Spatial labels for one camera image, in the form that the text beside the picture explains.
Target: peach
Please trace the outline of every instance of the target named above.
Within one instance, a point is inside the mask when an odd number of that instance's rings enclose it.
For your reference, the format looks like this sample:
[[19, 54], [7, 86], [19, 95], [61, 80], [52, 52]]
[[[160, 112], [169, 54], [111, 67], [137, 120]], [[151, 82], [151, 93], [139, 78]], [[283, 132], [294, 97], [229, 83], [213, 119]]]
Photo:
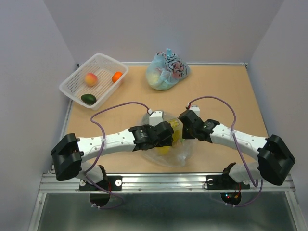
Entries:
[[93, 73], [87, 73], [84, 78], [84, 81], [89, 87], [92, 87], [95, 84], [97, 84], [98, 79], [97, 79], [97, 76], [94, 75]]

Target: plastic basket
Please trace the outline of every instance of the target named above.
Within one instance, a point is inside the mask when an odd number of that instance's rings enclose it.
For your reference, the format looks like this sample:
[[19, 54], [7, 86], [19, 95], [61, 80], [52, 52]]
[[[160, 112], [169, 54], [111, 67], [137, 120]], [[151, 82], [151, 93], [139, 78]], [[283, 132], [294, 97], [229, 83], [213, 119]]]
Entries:
[[[116, 72], [122, 72], [121, 78], [113, 83], [111, 78]], [[60, 85], [60, 91], [78, 104], [97, 110], [109, 96], [120, 86], [124, 76], [128, 72], [128, 67], [121, 62], [104, 54], [95, 54], [81, 65]], [[87, 73], [93, 73], [98, 78], [98, 83], [93, 87], [88, 87], [84, 82]], [[92, 94], [97, 102], [88, 105], [81, 100], [84, 94]]]

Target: blue plastic bag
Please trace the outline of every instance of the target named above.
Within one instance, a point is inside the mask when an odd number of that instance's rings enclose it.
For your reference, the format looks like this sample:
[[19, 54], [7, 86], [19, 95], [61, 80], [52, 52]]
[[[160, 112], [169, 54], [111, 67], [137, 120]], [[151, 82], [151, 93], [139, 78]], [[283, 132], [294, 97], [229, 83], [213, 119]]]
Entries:
[[179, 56], [167, 49], [166, 54], [157, 53], [146, 71], [150, 86], [156, 90], [167, 90], [190, 73], [190, 68]]

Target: screw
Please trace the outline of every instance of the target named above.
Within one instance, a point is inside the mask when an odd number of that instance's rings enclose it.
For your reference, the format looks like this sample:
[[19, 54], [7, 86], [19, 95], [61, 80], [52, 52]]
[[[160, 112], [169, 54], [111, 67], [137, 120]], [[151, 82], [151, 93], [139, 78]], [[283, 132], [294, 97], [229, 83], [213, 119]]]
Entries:
[[121, 180], [116, 180], [115, 184], [116, 184], [116, 186], [121, 186], [122, 185], [122, 181]]
[[81, 180], [81, 181], [79, 182], [79, 185], [80, 185], [81, 187], [83, 187], [83, 186], [86, 185], [86, 183], [85, 183], [83, 180]]
[[213, 179], [212, 179], [212, 178], [209, 178], [209, 179], [207, 180], [207, 184], [208, 184], [208, 185], [213, 185], [213, 184], [214, 184]]

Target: metal frame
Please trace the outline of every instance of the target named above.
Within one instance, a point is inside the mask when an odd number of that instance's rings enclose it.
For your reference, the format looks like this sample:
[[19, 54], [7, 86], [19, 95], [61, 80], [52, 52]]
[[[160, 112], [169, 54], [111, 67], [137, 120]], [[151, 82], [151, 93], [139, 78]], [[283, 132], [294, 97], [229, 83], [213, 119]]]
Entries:
[[[148, 65], [149, 63], [125, 63], [126, 65]], [[246, 63], [189, 63], [190, 65], [244, 65]], [[71, 115], [73, 101], [70, 100], [67, 112], [60, 135], [60, 139], [66, 134], [67, 125]], [[121, 175], [122, 191], [116, 193], [212, 193], [224, 192], [225, 190], [209, 191], [203, 188], [206, 182], [207, 175], [214, 173], [144, 173], [144, 174], [109, 174]], [[37, 231], [39, 228], [39, 221], [42, 215], [46, 195], [48, 193], [89, 193], [87, 191], [79, 191], [79, 179], [71, 179], [64, 182], [56, 180], [54, 168], [51, 167], [48, 174], [43, 174], [41, 184], [38, 190], [38, 197], [35, 203], [35, 208], [29, 225], [29, 231]], [[250, 192], [257, 192], [258, 189], [251, 188]], [[282, 186], [275, 186], [268, 182], [264, 182], [263, 191], [265, 192], [285, 192], [290, 210], [299, 231], [308, 230], [302, 212], [296, 200], [294, 191], [295, 186], [291, 175], [289, 175]]]

